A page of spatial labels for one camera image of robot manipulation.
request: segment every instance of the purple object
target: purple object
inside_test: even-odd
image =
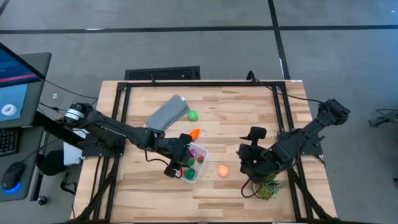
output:
[[[198,156],[198,152],[196,150],[194,150],[194,149],[191,149],[189,151],[191,152],[191,155],[193,156],[193,158],[196,159],[197,156]]]

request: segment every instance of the gray cloth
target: gray cloth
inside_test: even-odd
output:
[[[188,105],[181,97],[174,95],[159,108],[148,120],[146,125],[150,128],[165,131],[170,125],[179,120],[189,111]]]

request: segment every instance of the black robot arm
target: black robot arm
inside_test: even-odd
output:
[[[241,159],[241,172],[247,174],[254,183],[260,183],[269,174],[292,168],[299,159],[301,148],[309,139],[324,127],[343,124],[350,112],[336,100],[328,100],[319,105],[318,115],[313,121],[302,129],[290,132],[287,138],[268,149],[257,145],[258,139],[265,138],[266,130],[252,127],[249,136],[243,138],[252,141],[252,144],[241,144],[237,152]]]
[[[170,163],[164,173],[169,177],[175,177],[175,170],[186,166],[191,156],[189,143],[192,137],[188,134],[181,134],[179,138],[164,138],[162,131],[129,126],[103,115],[87,103],[71,105],[65,113],[63,124],[68,129],[87,130],[97,139],[96,146],[98,147],[117,150],[121,147],[121,143],[118,142],[120,138],[113,136],[123,136],[139,149],[167,157]]]

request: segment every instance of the butcher block tabletop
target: butcher block tabletop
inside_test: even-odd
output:
[[[112,114],[117,84],[118,81],[102,83],[96,109],[107,116]],[[286,87],[287,94],[305,97],[302,82],[286,81]],[[189,108],[197,112],[199,120],[189,121],[185,115],[166,130],[165,137],[179,137],[181,133],[188,134],[200,128],[195,144],[209,151],[203,172],[195,184],[167,177],[163,173],[164,163],[146,162],[144,151],[127,141],[118,169],[111,222],[295,221],[286,172],[280,173],[276,178],[285,183],[284,188],[268,201],[241,196],[241,187],[248,177],[239,171],[240,160],[236,151],[241,143],[249,144],[249,141],[239,137],[247,136],[251,126],[259,126],[267,129],[267,136],[259,140],[259,145],[269,147],[275,143],[279,127],[272,92],[263,86],[133,87],[126,123],[131,126],[145,126],[144,121],[174,95],[184,97]],[[124,91],[119,103],[118,120],[121,117],[123,100]],[[287,127],[282,97],[279,100]],[[289,98],[289,103],[296,128],[302,128],[312,120],[307,101]],[[148,156],[149,159],[169,161],[151,152]],[[97,157],[92,157],[83,163],[74,202],[77,216],[90,202],[97,160]],[[323,164],[313,156],[302,156],[302,160],[309,191],[325,211],[335,217],[335,207]],[[217,174],[219,165],[229,168],[227,177]],[[297,192],[302,216],[305,217],[302,194],[299,189]],[[252,193],[250,184],[246,186],[244,193]],[[107,198],[106,192],[100,218],[104,217]]]

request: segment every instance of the keyboard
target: keyboard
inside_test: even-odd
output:
[[[199,80],[199,66],[126,70],[125,80]]]
[[[0,130],[0,156],[8,156],[18,152],[20,128]]]

